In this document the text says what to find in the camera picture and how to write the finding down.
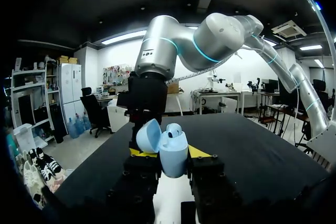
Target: metal pole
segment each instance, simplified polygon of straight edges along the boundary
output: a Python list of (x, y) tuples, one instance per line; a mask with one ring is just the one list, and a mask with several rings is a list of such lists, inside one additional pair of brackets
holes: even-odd
[[(331, 57), (332, 57), (332, 62), (334, 64), (334, 73), (335, 73), (336, 50), (335, 50), (335, 45), (334, 45), (332, 36), (330, 34), (328, 25), (327, 25), (326, 21), (324, 20), (323, 15), (320, 12), (316, 2), (314, 0), (307, 0), (307, 2), (314, 8), (315, 13), (316, 13), (317, 17), (319, 18), (320, 23), (322, 25), (325, 36), (327, 37), (327, 41), (328, 41), (328, 44), (329, 44), (330, 53), (331, 53)], [(334, 83), (336, 83), (336, 75), (335, 74), (334, 74)], [(336, 113), (334, 113), (331, 120), (336, 121)]]

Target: shoe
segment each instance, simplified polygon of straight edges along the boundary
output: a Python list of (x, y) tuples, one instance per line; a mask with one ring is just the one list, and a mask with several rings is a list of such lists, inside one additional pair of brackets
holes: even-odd
[(49, 187), (50, 191), (52, 193), (55, 193), (55, 191), (60, 187), (60, 185), (63, 183), (63, 181), (64, 181), (63, 177), (61, 177), (59, 179), (55, 179), (53, 185)]
[(53, 157), (45, 154), (41, 148), (36, 148), (36, 155), (39, 159), (47, 163), (49, 169), (53, 172), (53, 175), (56, 179), (60, 179), (63, 177), (65, 170), (56, 162)]
[(38, 158), (36, 168), (40, 171), (40, 174), (46, 182), (47, 186), (51, 186), (54, 183), (55, 178), (47, 163), (44, 160)]
[(29, 151), (29, 156), (31, 158), (31, 162), (39, 170), (47, 186), (52, 185), (54, 183), (55, 178), (52, 171), (48, 168), (47, 163), (44, 160), (38, 158), (35, 153), (35, 150), (33, 149)]
[(24, 150), (22, 152), (22, 157), (23, 157), (24, 161), (28, 161), (30, 163), (30, 165), (32, 165), (32, 159), (30, 158), (30, 156), (28, 155), (26, 150)]
[(30, 165), (28, 161), (25, 162), (23, 167), (24, 184), (27, 186), (28, 191), (33, 198), (34, 202), (39, 208), (42, 208), (45, 204), (41, 189), (44, 187), (44, 183), (38, 175), (36, 167)]
[(29, 152), (28, 152), (28, 155), (31, 159), (31, 164), (32, 165), (35, 165), (37, 166), (37, 155), (35, 153), (35, 150), (34, 149), (31, 149)]
[(20, 174), (23, 175), (24, 160), (23, 160), (23, 158), (22, 158), (21, 153), (19, 153), (19, 154), (15, 157), (15, 161), (16, 161), (16, 165), (17, 165), (17, 168), (18, 168)]

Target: black tabletop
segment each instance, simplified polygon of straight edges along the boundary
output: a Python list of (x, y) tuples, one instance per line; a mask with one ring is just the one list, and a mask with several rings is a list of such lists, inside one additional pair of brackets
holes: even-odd
[[(163, 118), (161, 128), (173, 122), (181, 125), (190, 145), (218, 155), (245, 203), (264, 197), (294, 198), (305, 185), (328, 175), (302, 151), (240, 114)], [(105, 201), (130, 155), (132, 126), (128, 123), (119, 129), (64, 181), (56, 191), (63, 203), (73, 206), (85, 197)]]

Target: floor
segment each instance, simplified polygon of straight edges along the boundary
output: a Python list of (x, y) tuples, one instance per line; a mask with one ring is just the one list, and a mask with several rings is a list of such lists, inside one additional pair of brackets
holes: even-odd
[(112, 136), (107, 130), (101, 131), (98, 138), (95, 138), (94, 134), (91, 135), (90, 131), (85, 131), (76, 139), (66, 135), (62, 143), (57, 144), (53, 141), (44, 147), (43, 151), (52, 156), (64, 169), (76, 169)]
[[(245, 115), (253, 116), (249, 118), (251, 121), (260, 125), (261, 127), (268, 128), (264, 124), (258, 122), (257, 113), (244, 113)], [(285, 129), (288, 122), (288, 116), (286, 116), (285, 124), (283, 129)], [(294, 130), (294, 118), (290, 117), (287, 129), (283, 134), (282, 138), (294, 145), (294, 142), (299, 142), (302, 133), (303, 122), (296, 120), (295, 130)], [(271, 127), (271, 131), (274, 130), (275, 123), (268, 125)], [(280, 123), (277, 124), (276, 134), (280, 129)], [(109, 131), (102, 131), (98, 138), (94, 135), (90, 135), (89, 131), (85, 131), (76, 139), (71, 139), (69, 135), (64, 137), (64, 141), (57, 144), (55, 141), (51, 142), (48, 146), (43, 148), (43, 151), (52, 156), (64, 169), (76, 169), (84, 160), (86, 160), (96, 149), (98, 149), (108, 138), (113, 137)]]

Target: ceiling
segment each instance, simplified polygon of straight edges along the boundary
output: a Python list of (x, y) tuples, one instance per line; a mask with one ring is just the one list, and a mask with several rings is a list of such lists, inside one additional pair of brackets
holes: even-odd
[(325, 68), (334, 68), (332, 65), (332, 58), (329, 56), (325, 57), (306, 57), (306, 59), (300, 59), (300, 62), (305, 64), (310, 68), (319, 68), (319, 65), (314, 60), (320, 60)]
[[(317, 0), (336, 36), (332, 8), (334, 0)], [(15, 0), (16, 39), (38, 40), (77, 48), (127, 30), (148, 25), (161, 14), (181, 23), (200, 23), (209, 13), (256, 16), (264, 24), (266, 38), (293, 49), (298, 57), (328, 55), (320, 23), (306, 0)], [(308, 36), (286, 43), (274, 37), (271, 28), (293, 20)], [(321, 50), (300, 51), (307, 45)]]

